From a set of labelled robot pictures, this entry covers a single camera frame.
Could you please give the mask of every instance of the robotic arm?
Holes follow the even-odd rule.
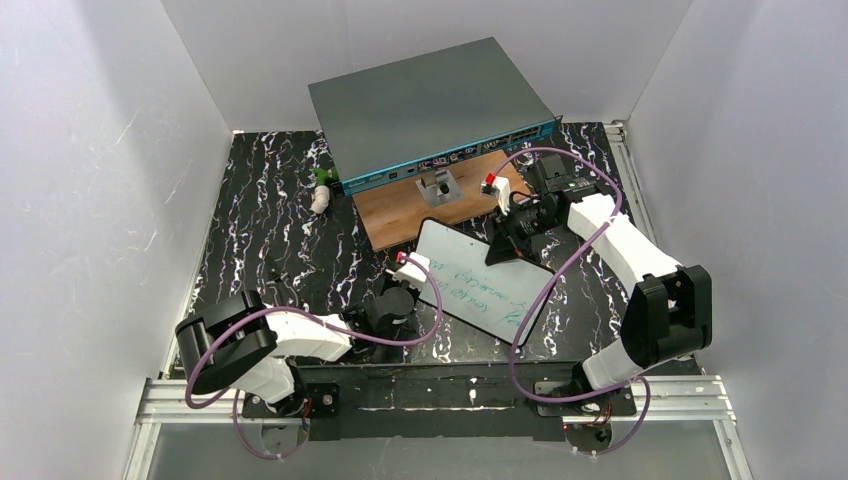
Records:
[[[566,173],[558,155],[530,167],[538,195],[516,203],[509,182],[489,176],[481,192],[498,198],[490,215],[491,247],[486,263],[528,258],[538,261],[532,239],[560,225],[583,239],[610,219],[614,204],[596,183]],[[593,244],[630,298],[620,337],[572,372],[569,395],[604,388],[709,346],[712,341],[711,279],[701,266],[682,267],[653,245],[619,213]]]
[[[430,264],[415,253],[410,258],[421,265]],[[395,266],[394,271],[383,274],[372,299],[341,314],[318,318],[345,330],[392,337],[414,310],[425,281],[421,270],[411,263]],[[224,331],[264,308],[259,293],[247,290],[177,325],[186,374],[202,369],[192,393],[208,394],[233,386],[258,395],[281,416],[293,415],[307,400],[306,388],[294,362],[282,357],[334,362],[345,355],[354,360],[374,351],[369,342],[332,331],[296,313],[275,312],[245,325],[215,351],[206,365],[198,366],[201,356]]]

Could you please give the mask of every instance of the glass panel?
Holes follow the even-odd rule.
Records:
[[[615,438],[631,424],[617,422]],[[259,425],[245,436],[261,450]],[[274,450],[294,446],[295,428],[266,431]],[[312,442],[285,462],[259,460],[232,425],[163,425],[151,479],[729,479],[712,422],[648,422],[628,445],[593,460],[566,443],[529,438],[369,438]]]

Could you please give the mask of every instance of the white enclosure panel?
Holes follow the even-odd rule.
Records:
[[[227,123],[318,127],[306,86],[494,36],[567,121],[626,118],[691,0],[163,0]]]
[[[231,138],[158,1],[0,3],[0,476],[120,477]]]
[[[307,86],[353,71],[344,0],[162,0],[224,120],[315,130]]]
[[[848,9],[695,0],[629,124],[661,246],[713,277],[756,478],[844,478]]]

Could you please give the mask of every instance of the white connector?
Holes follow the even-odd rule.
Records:
[[[423,255],[419,255],[415,252],[410,253],[408,257],[420,263],[421,266],[427,269],[428,272],[430,271],[429,258]],[[427,281],[427,276],[424,274],[424,272],[422,272],[421,269],[419,269],[416,265],[413,265],[410,262],[407,262],[402,267],[400,267],[400,269],[395,272],[394,275],[392,275],[392,278],[398,282],[406,280],[407,282],[409,282],[409,285],[412,288],[418,291],[421,291],[424,288],[424,283]]]
[[[505,177],[495,177],[491,184],[488,183],[489,178],[480,183],[480,193],[483,195],[498,199],[498,207],[504,214],[509,213],[509,194],[512,192],[509,186],[509,179]]]

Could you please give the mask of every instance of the gray metal cover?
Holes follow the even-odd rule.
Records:
[[[313,83],[309,93],[342,180],[553,118],[494,38]]]

